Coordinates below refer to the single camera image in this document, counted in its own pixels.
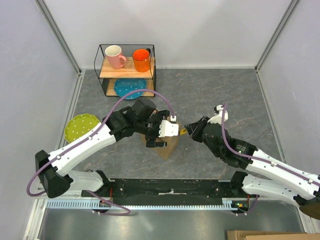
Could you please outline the yellow utility knife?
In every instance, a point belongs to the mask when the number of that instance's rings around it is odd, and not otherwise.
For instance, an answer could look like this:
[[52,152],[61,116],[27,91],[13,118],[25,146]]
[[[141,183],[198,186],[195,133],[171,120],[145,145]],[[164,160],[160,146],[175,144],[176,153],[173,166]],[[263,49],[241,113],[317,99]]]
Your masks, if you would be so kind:
[[180,131],[179,131],[179,135],[185,135],[188,133],[188,130],[186,128],[182,128]]

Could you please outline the brown cardboard express box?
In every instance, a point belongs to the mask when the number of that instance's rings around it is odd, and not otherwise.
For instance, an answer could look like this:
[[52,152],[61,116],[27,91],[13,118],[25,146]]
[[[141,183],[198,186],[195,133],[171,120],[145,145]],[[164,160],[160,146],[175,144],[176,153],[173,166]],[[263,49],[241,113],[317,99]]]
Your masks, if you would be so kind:
[[[170,120],[170,113],[167,111],[167,120]],[[145,133],[140,134],[141,140],[144,144],[146,144],[146,139],[145,139]],[[164,160],[168,160],[170,155],[173,153],[173,151],[176,149],[178,142],[179,142],[179,135],[178,136],[172,136],[172,137],[162,137],[157,139],[158,142],[163,141],[167,142],[166,147],[156,147],[156,148],[150,148],[152,149],[158,156],[163,158]]]

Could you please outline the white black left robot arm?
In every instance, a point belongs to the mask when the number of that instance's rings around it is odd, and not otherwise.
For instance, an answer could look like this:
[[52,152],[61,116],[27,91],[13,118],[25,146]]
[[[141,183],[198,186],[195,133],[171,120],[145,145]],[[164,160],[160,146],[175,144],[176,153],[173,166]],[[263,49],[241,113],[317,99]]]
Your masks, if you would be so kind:
[[135,133],[146,136],[148,148],[164,147],[157,144],[163,123],[170,110],[158,110],[149,99],[140,98],[132,106],[112,110],[93,129],[68,145],[47,153],[35,154],[34,178],[38,178],[49,198],[57,198],[68,191],[91,191],[99,197],[110,191],[107,177],[102,171],[74,171],[74,167],[102,148],[113,145]]

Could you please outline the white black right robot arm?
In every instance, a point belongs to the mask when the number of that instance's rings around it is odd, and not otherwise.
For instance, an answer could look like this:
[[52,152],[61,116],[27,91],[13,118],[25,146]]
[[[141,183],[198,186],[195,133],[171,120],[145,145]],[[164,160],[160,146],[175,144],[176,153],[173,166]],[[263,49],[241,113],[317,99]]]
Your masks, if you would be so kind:
[[222,117],[202,117],[184,126],[196,142],[205,144],[227,165],[240,168],[232,176],[229,191],[273,197],[291,203],[305,215],[320,218],[320,177],[277,160],[253,144],[230,137]]

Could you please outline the blue dotted plate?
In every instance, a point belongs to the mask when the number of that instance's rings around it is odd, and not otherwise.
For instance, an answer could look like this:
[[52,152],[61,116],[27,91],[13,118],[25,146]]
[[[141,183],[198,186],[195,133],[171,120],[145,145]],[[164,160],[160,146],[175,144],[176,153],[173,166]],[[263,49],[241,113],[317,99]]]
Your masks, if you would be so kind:
[[114,91],[117,96],[123,97],[126,94],[147,87],[147,80],[144,78],[118,78],[114,84]]

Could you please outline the orange ceramic mug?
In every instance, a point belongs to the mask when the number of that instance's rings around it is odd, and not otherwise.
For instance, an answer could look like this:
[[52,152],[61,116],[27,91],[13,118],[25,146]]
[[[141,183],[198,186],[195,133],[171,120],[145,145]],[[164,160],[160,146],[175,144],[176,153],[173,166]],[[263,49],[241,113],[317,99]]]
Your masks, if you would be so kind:
[[138,72],[147,72],[150,70],[151,49],[140,48],[132,54],[133,64]]

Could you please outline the green dotted plate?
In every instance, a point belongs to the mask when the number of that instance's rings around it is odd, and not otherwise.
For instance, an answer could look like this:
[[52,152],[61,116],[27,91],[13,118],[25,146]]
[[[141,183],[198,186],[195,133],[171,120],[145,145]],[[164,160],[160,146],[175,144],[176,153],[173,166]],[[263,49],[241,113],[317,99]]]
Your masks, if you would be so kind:
[[91,131],[99,122],[100,120],[92,114],[76,115],[64,128],[64,138],[68,143],[72,143]]

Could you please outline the pink ceramic mug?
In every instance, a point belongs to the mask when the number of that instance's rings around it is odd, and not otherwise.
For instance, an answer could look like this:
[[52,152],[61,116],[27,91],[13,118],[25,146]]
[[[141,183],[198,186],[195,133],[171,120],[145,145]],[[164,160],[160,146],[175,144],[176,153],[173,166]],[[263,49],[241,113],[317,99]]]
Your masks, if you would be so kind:
[[126,65],[127,58],[123,55],[122,48],[119,45],[110,45],[104,52],[113,69],[118,70]]

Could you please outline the cardboard sheet in corner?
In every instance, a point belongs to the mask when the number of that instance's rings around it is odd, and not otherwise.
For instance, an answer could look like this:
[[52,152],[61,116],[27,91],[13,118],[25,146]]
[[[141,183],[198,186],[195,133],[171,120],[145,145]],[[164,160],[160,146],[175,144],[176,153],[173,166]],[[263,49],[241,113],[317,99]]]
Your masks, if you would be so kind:
[[228,230],[228,240],[320,240],[319,233]]

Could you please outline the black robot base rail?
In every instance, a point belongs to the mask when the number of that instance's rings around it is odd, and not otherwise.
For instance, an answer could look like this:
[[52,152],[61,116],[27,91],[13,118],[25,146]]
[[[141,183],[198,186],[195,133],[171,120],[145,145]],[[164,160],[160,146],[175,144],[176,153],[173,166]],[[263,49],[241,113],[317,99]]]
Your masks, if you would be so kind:
[[116,178],[96,191],[121,206],[213,206],[222,199],[255,199],[254,194],[232,189],[229,180]]

